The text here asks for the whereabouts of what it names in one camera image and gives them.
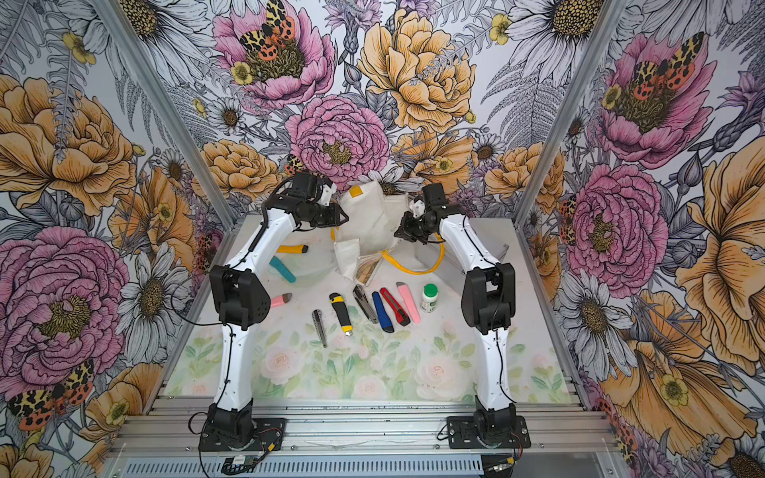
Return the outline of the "black yellow utility knife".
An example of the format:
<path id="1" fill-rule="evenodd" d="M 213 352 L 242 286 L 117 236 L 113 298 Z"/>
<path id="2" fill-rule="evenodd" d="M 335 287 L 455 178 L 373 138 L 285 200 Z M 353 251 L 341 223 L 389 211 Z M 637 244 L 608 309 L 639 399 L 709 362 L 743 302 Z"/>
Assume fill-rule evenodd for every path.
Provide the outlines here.
<path id="1" fill-rule="evenodd" d="M 343 333 L 347 337 L 351 337 L 353 335 L 353 325 L 344 297 L 339 293 L 331 293 L 329 299 Z"/>

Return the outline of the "small grey art knife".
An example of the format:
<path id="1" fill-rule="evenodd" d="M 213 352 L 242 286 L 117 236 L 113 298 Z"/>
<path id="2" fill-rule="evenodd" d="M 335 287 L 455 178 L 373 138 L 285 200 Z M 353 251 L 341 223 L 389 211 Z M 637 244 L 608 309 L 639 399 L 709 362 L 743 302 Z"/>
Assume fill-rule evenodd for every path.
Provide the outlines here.
<path id="1" fill-rule="evenodd" d="M 316 332 L 318 334 L 319 340 L 321 341 L 322 347 L 325 349 L 328 348 L 328 339 L 327 339 L 326 329 L 324 327 L 322 311 L 314 310 L 312 312 L 312 320 L 313 320 Z"/>

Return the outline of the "teal utility knife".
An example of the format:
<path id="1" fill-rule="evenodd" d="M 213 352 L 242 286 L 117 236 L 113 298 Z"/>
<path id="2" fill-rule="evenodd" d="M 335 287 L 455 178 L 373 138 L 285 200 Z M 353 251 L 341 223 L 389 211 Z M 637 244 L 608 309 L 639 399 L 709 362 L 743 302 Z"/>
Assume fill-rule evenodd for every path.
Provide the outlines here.
<path id="1" fill-rule="evenodd" d="M 288 267 L 277 257 L 271 258 L 269 265 L 276 270 L 280 276 L 290 284 L 296 282 L 296 276 L 288 269 Z"/>

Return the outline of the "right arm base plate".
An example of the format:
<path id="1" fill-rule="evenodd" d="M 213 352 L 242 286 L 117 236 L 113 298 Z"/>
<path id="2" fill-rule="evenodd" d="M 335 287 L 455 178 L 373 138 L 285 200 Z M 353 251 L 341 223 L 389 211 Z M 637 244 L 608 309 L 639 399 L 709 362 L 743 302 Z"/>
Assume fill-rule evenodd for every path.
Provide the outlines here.
<path id="1" fill-rule="evenodd" d="M 479 424 L 473 416 L 448 416 L 445 437 L 450 449 L 529 449 L 532 445 L 523 416 L 516 416 L 512 426 Z"/>

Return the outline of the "pink grey utility knife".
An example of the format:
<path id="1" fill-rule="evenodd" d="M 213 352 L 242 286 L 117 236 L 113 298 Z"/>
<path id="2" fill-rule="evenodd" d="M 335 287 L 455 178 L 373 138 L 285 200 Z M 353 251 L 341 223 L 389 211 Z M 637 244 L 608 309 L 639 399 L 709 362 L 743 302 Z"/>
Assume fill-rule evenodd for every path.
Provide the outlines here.
<path id="1" fill-rule="evenodd" d="M 292 293 L 285 293 L 278 295 L 271 299 L 271 308 L 279 308 L 282 306 L 285 306 L 286 304 L 290 303 L 292 300 L 293 294 Z"/>

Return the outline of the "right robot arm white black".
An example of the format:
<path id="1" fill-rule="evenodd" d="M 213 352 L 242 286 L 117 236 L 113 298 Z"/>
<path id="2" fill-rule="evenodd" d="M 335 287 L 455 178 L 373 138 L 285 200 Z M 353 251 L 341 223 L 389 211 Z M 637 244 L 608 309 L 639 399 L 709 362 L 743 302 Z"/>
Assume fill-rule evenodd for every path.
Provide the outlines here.
<path id="1" fill-rule="evenodd" d="M 469 428 L 456 428 L 463 446 L 475 442 L 486 448 L 525 445 L 517 434 L 516 402 L 505 388 L 505 355 L 516 313 L 516 274 L 479 239 L 469 219 L 450 203 L 441 184 L 422 189 L 424 197 L 410 203 L 394 236 L 426 244 L 436 235 L 455 256 L 463 276 L 460 310 L 465 324 L 476 332 L 475 412 Z"/>

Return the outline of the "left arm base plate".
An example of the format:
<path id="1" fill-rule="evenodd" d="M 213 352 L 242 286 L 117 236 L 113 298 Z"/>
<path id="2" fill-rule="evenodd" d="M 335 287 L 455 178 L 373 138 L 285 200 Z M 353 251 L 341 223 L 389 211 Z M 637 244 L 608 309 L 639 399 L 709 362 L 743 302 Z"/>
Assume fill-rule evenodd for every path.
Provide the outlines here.
<path id="1" fill-rule="evenodd" d="M 205 424 L 199 449 L 202 452 L 265 452 L 280 450 L 287 420 L 255 417 L 233 423 Z"/>

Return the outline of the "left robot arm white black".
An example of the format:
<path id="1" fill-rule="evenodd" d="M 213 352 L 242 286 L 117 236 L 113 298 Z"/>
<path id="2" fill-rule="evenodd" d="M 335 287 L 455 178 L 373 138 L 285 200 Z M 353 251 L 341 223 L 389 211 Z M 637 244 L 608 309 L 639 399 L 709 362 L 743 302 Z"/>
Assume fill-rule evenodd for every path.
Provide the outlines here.
<path id="1" fill-rule="evenodd" d="M 202 451 L 253 450 L 251 366 L 256 327 L 269 315 L 271 297 L 261 282 L 279 247 L 304 224 L 338 227 L 349 220 L 332 201 L 336 185 L 327 177 L 297 172 L 280 182 L 261 206 L 257 231 L 223 266 L 209 274 L 213 305 L 222 326 L 222 368 L 218 390 L 200 435 Z"/>

